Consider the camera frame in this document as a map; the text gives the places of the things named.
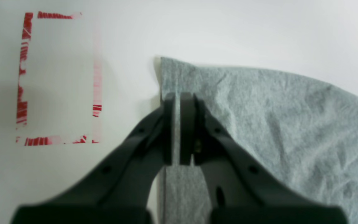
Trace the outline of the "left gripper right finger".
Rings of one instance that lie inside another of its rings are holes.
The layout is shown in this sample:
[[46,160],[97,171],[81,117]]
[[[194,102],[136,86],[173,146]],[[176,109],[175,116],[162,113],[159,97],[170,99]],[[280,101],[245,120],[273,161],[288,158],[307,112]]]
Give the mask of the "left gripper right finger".
[[290,190],[239,146],[195,94],[180,95],[180,164],[200,167],[209,224],[346,224],[340,207]]

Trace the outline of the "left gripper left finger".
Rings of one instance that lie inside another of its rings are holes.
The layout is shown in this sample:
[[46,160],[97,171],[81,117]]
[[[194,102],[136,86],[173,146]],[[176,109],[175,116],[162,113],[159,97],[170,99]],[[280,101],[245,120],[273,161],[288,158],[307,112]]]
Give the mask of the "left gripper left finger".
[[155,176],[172,164],[175,94],[142,119],[84,179],[37,205],[21,206],[13,224],[152,224],[147,201]]

